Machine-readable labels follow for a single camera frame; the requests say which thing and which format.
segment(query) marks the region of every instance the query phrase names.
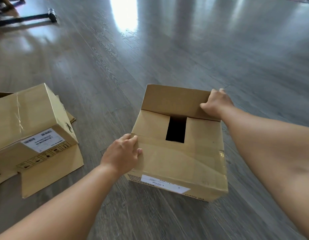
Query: caster wheel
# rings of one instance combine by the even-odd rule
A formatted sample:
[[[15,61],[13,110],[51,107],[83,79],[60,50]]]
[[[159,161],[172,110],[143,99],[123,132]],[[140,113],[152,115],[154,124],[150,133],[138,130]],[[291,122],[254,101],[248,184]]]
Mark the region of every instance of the caster wheel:
[[[48,15],[49,15],[49,19],[51,20],[52,23],[56,23],[57,22],[56,12],[52,8],[49,8]]]

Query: wooden floor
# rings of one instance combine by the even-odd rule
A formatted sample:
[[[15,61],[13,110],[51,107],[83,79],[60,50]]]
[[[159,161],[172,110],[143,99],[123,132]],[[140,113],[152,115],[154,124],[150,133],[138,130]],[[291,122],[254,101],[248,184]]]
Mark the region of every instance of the wooden floor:
[[[59,23],[0,28],[0,91],[47,83],[77,121],[85,165],[22,200],[0,185],[0,233],[99,164],[131,132],[147,84],[224,87],[252,114],[309,126],[309,4],[287,0],[29,0]],[[229,194],[212,203],[121,178],[88,239],[302,239],[224,126]]]

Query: person's left arm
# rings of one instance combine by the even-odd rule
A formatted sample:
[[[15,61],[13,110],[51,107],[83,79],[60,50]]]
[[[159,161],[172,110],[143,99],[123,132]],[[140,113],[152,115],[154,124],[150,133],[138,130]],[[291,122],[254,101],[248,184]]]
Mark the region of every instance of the person's left arm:
[[[86,239],[112,185],[136,164],[142,149],[137,137],[125,134],[104,153],[101,163],[80,181],[57,195],[2,234],[6,239]]]

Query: person's left hand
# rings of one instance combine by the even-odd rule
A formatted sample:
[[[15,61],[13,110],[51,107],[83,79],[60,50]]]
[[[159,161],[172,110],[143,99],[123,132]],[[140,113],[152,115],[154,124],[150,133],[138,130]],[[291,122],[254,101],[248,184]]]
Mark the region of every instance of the person's left hand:
[[[133,148],[137,141],[138,137],[131,138],[131,134],[125,134],[115,140],[104,153],[100,165],[114,170],[117,177],[129,172],[136,165],[138,156],[142,153],[141,148],[135,150]]]

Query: forearm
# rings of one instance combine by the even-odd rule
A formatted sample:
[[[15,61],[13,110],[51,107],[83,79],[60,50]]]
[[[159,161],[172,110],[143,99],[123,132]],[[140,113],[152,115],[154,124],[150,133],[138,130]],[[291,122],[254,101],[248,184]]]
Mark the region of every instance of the forearm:
[[[235,107],[225,109],[221,119],[251,171],[309,237],[309,128]]]
[[[98,166],[84,178],[0,235],[0,239],[86,239],[118,176]]]

